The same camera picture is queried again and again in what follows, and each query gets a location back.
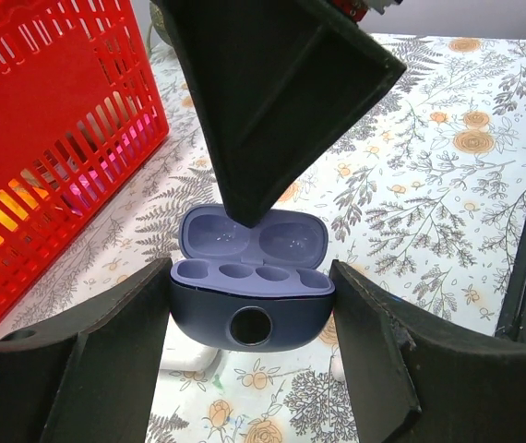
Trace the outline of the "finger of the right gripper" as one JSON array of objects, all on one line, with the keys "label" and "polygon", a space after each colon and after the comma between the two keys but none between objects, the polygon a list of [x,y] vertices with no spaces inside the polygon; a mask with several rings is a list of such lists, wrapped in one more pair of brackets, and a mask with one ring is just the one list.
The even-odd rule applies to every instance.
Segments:
[{"label": "finger of the right gripper", "polygon": [[405,64],[328,1],[161,1],[230,218],[257,225]]}]

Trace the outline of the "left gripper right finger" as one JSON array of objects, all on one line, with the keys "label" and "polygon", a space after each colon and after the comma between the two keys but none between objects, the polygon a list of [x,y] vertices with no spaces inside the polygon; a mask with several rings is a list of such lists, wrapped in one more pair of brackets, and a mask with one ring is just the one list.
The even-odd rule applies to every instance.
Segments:
[{"label": "left gripper right finger", "polygon": [[526,442],[526,344],[465,329],[334,261],[334,320],[363,442]]}]

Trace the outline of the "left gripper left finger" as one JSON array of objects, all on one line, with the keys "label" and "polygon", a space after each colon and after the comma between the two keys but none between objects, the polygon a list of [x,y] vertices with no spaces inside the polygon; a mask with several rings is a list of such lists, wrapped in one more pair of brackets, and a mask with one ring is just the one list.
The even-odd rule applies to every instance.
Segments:
[{"label": "left gripper left finger", "polygon": [[172,261],[0,340],[0,442],[142,442]]}]

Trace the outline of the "blue earbud charging case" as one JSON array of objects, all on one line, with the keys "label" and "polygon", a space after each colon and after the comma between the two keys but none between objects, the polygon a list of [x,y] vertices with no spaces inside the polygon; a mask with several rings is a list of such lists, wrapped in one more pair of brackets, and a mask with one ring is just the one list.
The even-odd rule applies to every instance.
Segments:
[{"label": "blue earbud charging case", "polygon": [[318,217],[270,210],[248,228],[221,204],[190,209],[183,259],[171,268],[171,315],[189,338],[227,351],[276,353],[313,341],[328,323],[335,286],[318,271],[328,231]]}]

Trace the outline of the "white earbud charging case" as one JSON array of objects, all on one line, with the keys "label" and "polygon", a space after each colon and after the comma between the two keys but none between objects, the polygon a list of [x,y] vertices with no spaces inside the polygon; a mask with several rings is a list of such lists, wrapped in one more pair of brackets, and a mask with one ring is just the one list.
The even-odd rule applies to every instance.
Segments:
[{"label": "white earbud charging case", "polygon": [[160,370],[201,372],[205,371],[214,361],[219,350],[207,346],[197,348],[163,349]]}]

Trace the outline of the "green melon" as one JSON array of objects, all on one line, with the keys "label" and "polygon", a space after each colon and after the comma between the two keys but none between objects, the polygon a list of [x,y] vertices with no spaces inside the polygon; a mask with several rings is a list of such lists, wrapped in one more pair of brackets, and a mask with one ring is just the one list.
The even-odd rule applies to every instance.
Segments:
[{"label": "green melon", "polygon": [[153,30],[158,34],[164,43],[169,46],[173,46],[167,29],[165,28],[162,12],[154,1],[149,2],[149,14]]}]

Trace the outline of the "red plastic shopping basket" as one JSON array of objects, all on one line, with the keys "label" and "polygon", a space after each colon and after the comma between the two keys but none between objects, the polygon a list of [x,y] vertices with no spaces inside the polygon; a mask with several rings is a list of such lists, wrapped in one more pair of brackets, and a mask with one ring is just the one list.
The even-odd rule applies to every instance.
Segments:
[{"label": "red plastic shopping basket", "polygon": [[169,131],[127,1],[0,1],[0,321]]}]

